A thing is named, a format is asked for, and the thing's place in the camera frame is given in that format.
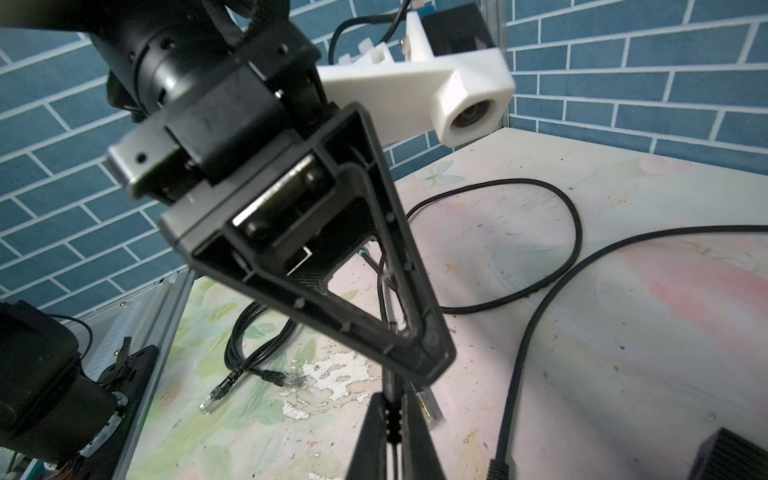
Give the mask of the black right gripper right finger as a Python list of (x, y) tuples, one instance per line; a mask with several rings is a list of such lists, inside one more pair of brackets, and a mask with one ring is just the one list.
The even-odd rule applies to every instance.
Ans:
[(400, 453), (398, 468), (401, 479), (444, 480), (445, 474), (422, 414), (416, 395), (405, 390), (400, 407)]

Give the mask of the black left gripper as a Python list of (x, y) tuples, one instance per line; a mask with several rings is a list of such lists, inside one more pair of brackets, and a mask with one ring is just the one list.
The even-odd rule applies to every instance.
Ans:
[[(456, 349), (380, 144), (357, 105), (318, 129), (331, 113), (320, 54), (289, 3), (253, 2), (246, 29), (222, 1), (86, 7), (99, 54), (142, 115), (108, 150), (113, 174), (132, 197), (165, 203), (207, 181), (161, 218), (187, 264), (385, 368), (396, 345), (403, 377), (435, 382)], [(395, 278), (405, 320), (395, 335), (329, 289), (369, 241)]]

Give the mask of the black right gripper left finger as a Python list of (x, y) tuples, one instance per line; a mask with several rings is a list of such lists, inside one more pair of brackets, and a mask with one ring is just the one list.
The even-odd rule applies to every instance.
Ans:
[(387, 478), (387, 448), (396, 432), (393, 408), (382, 393), (372, 396), (349, 464), (347, 480)]

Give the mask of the black power adapter with cord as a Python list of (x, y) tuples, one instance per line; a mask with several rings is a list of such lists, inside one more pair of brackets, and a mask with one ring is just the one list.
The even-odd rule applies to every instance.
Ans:
[[(381, 256), (381, 259), (376, 261), (366, 247), (362, 247), (358, 251), (358, 255), (377, 275), (376, 292), (381, 320), (384, 322), (386, 328), (392, 332), (392, 335), (395, 335), (398, 333), (398, 323), (395, 315), (390, 312), (391, 301), (388, 299), (388, 291), (394, 289), (395, 282), (388, 278), (384, 256)], [(396, 357), (396, 348), (397, 346), (394, 345), (390, 350), (385, 351), (385, 358), (387, 359), (386, 367), (393, 371), (392, 375), (400, 382), (400, 389), (402, 391), (408, 389), (410, 393), (415, 395), (416, 403), (424, 417), (427, 429), (432, 431), (445, 420), (442, 411), (440, 410), (437, 400), (429, 386), (414, 383), (409, 380), (408, 376), (402, 376), (405, 372), (405, 366)]]

